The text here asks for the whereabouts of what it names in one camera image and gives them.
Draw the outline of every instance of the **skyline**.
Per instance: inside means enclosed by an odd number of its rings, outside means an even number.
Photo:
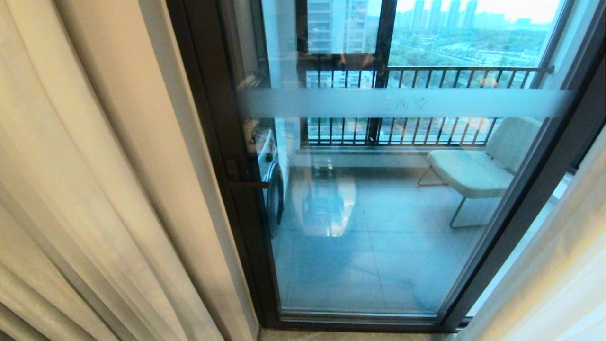
[[[454,0],[442,0],[441,11],[447,12],[450,8],[450,3]],[[467,2],[471,0],[462,0],[460,12],[465,11]],[[432,0],[425,0],[424,9],[431,10]],[[558,10],[561,0],[478,0],[476,14],[480,13],[499,13],[504,14],[508,20],[519,18],[530,18],[533,24],[548,24],[553,21],[553,18]],[[407,12],[415,6],[415,0],[398,0],[396,7],[397,12]],[[368,1],[368,15],[379,16],[381,14],[381,0]]]

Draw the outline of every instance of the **white chair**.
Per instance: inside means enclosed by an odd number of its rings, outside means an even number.
[[[429,168],[419,179],[419,186],[451,186],[463,199],[453,218],[451,228],[467,228],[483,225],[454,226],[455,219],[467,198],[502,197],[518,171],[536,134],[541,127],[529,118],[504,118],[486,143],[486,151],[440,149],[427,155]],[[443,181],[442,184],[422,184],[429,171]]]

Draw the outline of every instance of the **metal chair leg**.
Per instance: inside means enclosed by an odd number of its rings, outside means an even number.
[[[459,207],[456,208],[456,211],[454,212],[453,218],[450,220],[450,223],[448,224],[450,226],[451,229],[460,229],[460,228],[481,228],[483,226],[486,225],[459,225],[459,226],[455,226],[455,219],[457,217],[457,215],[459,215],[459,212],[461,211],[461,208],[463,207],[463,204],[465,203],[465,200],[467,198],[463,197],[463,200],[461,200],[461,203],[459,204]]]
[[[426,184],[422,184],[421,181],[425,178],[425,176],[427,175],[427,173],[429,173],[429,171],[433,171],[433,173],[438,178],[440,177],[438,175],[438,173],[436,173],[436,171],[433,169],[433,166],[429,166],[429,168],[427,168],[427,170],[425,171],[425,173],[423,173],[423,176],[417,181],[417,186],[419,186],[419,187],[448,186],[447,183],[426,183]]]

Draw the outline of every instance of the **dark metal door frame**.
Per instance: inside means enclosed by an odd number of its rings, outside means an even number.
[[[587,136],[603,113],[576,112],[590,78],[579,90],[561,124],[551,125],[545,152],[526,172],[528,179],[519,196],[512,200],[510,213],[503,219],[496,238],[486,246],[438,319],[397,317],[325,320],[320,315],[281,319],[278,286],[273,271],[270,236],[265,228],[263,201],[258,174],[248,159],[238,116],[235,86],[222,30],[219,1],[167,0],[169,14],[196,103],[202,129],[210,150],[236,247],[242,262],[255,313],[264,328],[400,333],[453,332],[523,236],[569,165],[582,149],[578,136]],[[604,58],[595,58],[588,68],[592,75]]]

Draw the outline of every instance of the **metal railing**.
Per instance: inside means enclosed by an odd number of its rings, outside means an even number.
[[[532,89],[551,68],[388,67],[388,88]],[[375,70],[318,70],[307,73],[308,87],[375,87]],[[476,146],[486,145],[502,118],[307,118],[302,144],[309,146]]]

